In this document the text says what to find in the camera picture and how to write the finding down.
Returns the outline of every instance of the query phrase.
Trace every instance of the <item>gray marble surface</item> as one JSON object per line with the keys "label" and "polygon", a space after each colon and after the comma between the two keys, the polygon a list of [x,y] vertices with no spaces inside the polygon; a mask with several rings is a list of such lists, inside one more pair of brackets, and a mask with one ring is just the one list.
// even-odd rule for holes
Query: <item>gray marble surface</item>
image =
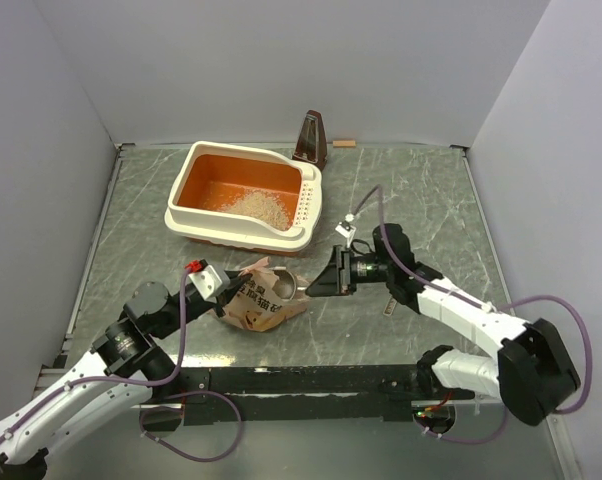
{"label": "gray marble surface", "polygon": [[[273,149],[291,155],[291,148]],[[263,255],[204,245],[176,236],[163,222],[167,197],[187,149],[129,148],[122,166],[81,303],[68,365],[114,322],[143,281],[176,291],[183,266],[197,258],[226,268]],[[458,286],[495,304],[505,302],[495,259],[474,197],[462,152],[402,146],[338,149],[323,175],[324,205],[311,245],[298,257],[272,256],[314,278],[341,243],[335,225],[375,184],[385,188],[386,221],[400,223],[419,260]],[[357,221],[370,240],[378,225],[371,202]],[[304,314],[265,333],[238,330],[204,316],[188,327],[186,366],[275,366],[414,363],[441,344],[478,353],[448,327],[398,306],[382,315],[389,299],[381,285],[361,286],[347,298],[314,299]],[[160,342],[173,357],[178,337]]]}

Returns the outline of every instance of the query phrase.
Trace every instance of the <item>brown paper bag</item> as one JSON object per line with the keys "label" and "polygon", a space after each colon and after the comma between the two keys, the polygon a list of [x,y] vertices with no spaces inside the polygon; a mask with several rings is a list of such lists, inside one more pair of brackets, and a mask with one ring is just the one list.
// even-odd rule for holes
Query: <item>brown paper bag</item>
{"label": "brown paper bag", "polygon": [[[220,320],[244,330],[265,332],[308,308],[309,298],[303,294],[284,300],[274,292],[272,287],[279,277],[267,268],[268,262],[267,257],[263,258],[241,272],[251,273],[252,278],[224,307],[225,315]],[[295,278],[298,286],[309,284],[302,277],[295,275]]]}

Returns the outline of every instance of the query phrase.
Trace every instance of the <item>purple cable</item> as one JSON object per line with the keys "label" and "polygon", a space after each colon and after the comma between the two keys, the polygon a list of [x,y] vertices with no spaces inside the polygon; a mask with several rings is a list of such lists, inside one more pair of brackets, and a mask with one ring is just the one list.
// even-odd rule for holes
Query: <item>purple cable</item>
{"label": "purple cable", "polygon": [[455,437],[450,437],[448,435],[439,436],[438,434],[432,432],[431,430],[426,431],[426,429],[423,428],[420,423],[418,423],[418,422],[414,422],[414,423],[416,423],[421,428],[421,431],[424,432],[429,437],[443,440],[444,442],[459,443],[461,445],[483,445],[484,443],[488,443],[488,442],[491,442],[492,440],[495,440],[496,438],[499,437],[499,435],[501,435],[503,432],[505,432],[505,428],[508,426],[508,409],[506,407],[503,407],[503,418],[501,419],[501,424],[499,425],[499,428],[497,428],[494,432],[492,432],[490,435],[488,435],[487,437],[484,437],[484,438],[468,439],[468,438],[455,438]]}
{"label": "purple cable", "polygon": [[[443,292],[446,295],[451,295],[453,297],[456,297],[459,300],[463,300],[464,302],[466,302],[469,305],[472,305],[473,307],[481,308],[481,305],[479,303],[475,302],[474,300],[467,298],[466,296],[461,295],[458,292],[450,291],[447,288],[444,288],[444,287],[441,287],[440,285],[434,284],[434,283],[426,280],[423,277],[420,277],[419,275],[415,274],[412,270],[410,270],[408,267],[406,267],[403,264],[403,262],[401,262],[399,257],[397,257],[397,255],[392,250],[392,246],[390,245],[390,242],[388,241],[388,233],[385,228],[385,215],[383,212],[383,187],[381,185],[376,185],[372,190],[370,190],[363,197],[363,199],[358,203],[358,205],[354,208],[352,214],[356,215],[357,213],[359,213],[359,211],[361,210],[361,208],[363,207],[365,202],[368,201],[368,199],[372,196],[372,194],[375,191],[378,193],[377,202],[379,204],[379,222],[380,222],[380,227],[381,227],[381,238],[383,239],[383,244],[385,245],[385,248],[388,251],[390,258],[392,258],[392,260],[398,265],[398,267],[401,270],[403,270],[405,273],[407,273],[408,275],[413,277],[415,280],[422,283],[423,285],[434,288],[435,290]],[[590,395],[590,388],[592,386],[592,343],[590,342],[590,335],[588,335],[588,329],[585,325],[585,322],[583,321],[583,318],[581,318],[581,315],[579,315],[579,312],[577,312],[576,309],[572,305],[570,305],[567,301],[563,300],[562,298],[555,297],[554,295],[535,295],[533,297],[523,298],[516,302],[512,302],[507,305],[502,305],[502,306],[498,307],[498,310],[504,311],[504,310],[508,310],[510,308],[520,307],[521,305],[527,305],[528,303],[538,302],[541,300],[547,300],[550,302],[558,303],[559,305],[564,307],[566,310],[568,310],[568,312],[570,312],[570,315],[572,315],[572,317],[574,318],[574,321],[576,322],[577,327],[579,328],[579,332],[581,333],[581,338],[583,339],[583,348],[585,350],[585,378],[583,380],[583,388],[581,390],[581,396],[579,397],[579,399],[576,401],[576,403],[574,405],[564,408],[563,410],[557,410],[555,412],[555,413],[558,413],[561,415],[566,415],[568,413],[574,413],[577,410],[579,410],[581,407],[583,407],[583,405],[585,404],[585,402],[587,401],[587,399]]]}
{"label": "purple cable", "polygon": [[[174,367],[174,370],[170,375],[162,380],[154,380],[154,381],[145,381],[145,380],[133,380],[131,378],[122,378],[117,376],[111,377],[85,377],[69,382],[70,388],[74,388],[77,385],[81,385],[84,383],[90,382],[111,382],[111,383],[127,383],[128,385],[138,385],[142,387],[160,387],[162,385],[166,385],[174,380],[179,372],[181,371],[181,366],[183,365],[183,358],[185,356],[185,339],[186,339],[186,297],[185,297],[185,285],[188,279],[188,274],[191,272],[191,269],[188,267],[183,272],[181,276],[181,286],[179,290],[179,327],[181,330],[181,335],[179,338],[179,354],[177,356],[177,362]],[[56,390],[50,392],[45,398],[43,398],[39,403],[37,403],[30,411],[21,416],[21,418],[14,423],[14,425],[7,429],[7,432],[13,433],[18,430],[22,425],[24,425],[28,420],[30,420],[39,410],[41,410],[44,406],[46,406],[51,400],[56,398],[58,395],[65,391],[65,385],[63,387],[59,387]],[[6,441],[5,433],[0,436],[0,445]]]}
{"label": "purple cable", "polygon": [[174,445],[171,445],[170,443],[166,442],[165,440],[162,440],[162,439],[156,437],[155,435],[149,433],[143,427],[143,421],[145,420],[145,418],[148,415],[155,413],[155,412],[161,412],[161,411],[162,412],[165,412],[165,411],[177,411],[178,412],[178,411],[180,411],[179,409],[169,408],[169,407],[156,407],[151,410],[147,410],[143,414],[141,414],[141,416],[139,417],[139,428],[141,428],[141,432],[143,433],[144,436],[146,436],[150,440],[155,441],[159,445],[167,448],[168,450],[176,453],[177,455],[179,455],[187,460],[192,460],[193,462],[203,462],[203,463],[216,462],[217,460],[221,460],[221,459],[227,457],[228,455],[230,455],[232,452],[234,452],[234,450],[236,450],[237,446],[239,445],[239,442],[241,441],[241,437],[243,436],[243,430],[244,430],[243,420],[241,420],[241,413],[239,412],[239,409],[237,408],[237,406],[228,397],[221,395],[220,393],[217,393],[217,392],[211,392],[209,390],[197,390],[194,392],[179,393],[177,395],[171,395],[169,397],[166,397],[166,400],[172,400],[172,399],[183,398],[183,397],[192,397],[194,395],[212,395],[213,397],[220,398],[225,403],[230,405],[230,407],[234,411],[234,414],[237,416],[237,422],[238,422],[237,423],[237,426],[238,426],[237,435],[236,435],[236,437],[234,437],[234,441],[232,442],[232,445],[230,445],[224,452],[222,452],[219,455],[216,455],[214,457],[208,457],[208,458],[196,457],[194,455],[185,453],[183,450],[179,450]]}

